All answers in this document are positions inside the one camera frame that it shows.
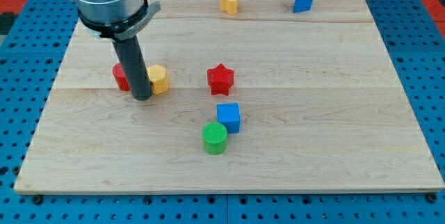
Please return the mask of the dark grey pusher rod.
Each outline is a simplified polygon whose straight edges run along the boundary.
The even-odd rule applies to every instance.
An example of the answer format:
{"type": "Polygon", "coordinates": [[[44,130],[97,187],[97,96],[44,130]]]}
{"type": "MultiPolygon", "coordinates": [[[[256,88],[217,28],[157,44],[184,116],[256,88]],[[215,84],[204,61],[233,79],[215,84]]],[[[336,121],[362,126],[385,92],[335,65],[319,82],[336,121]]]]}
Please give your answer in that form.
{"type": "Polygon", "coordinates": [[[143,101],[152,96],[149,75],[136,36],[112,42],[134,99],[143,101]]]}

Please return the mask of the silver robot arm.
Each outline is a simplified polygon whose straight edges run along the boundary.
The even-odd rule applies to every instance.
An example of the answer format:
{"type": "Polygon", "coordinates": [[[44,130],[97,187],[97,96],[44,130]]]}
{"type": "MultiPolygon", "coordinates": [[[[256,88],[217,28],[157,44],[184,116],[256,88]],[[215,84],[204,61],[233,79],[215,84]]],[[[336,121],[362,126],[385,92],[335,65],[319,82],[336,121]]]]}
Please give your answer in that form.
{"type": "Polygon", "coordinates": [[[150,98],[152,88],[137,34],[161,11],[161,3],[148,0],[73,1],[90,34],[112,42],[133,98],[150,98]]]}

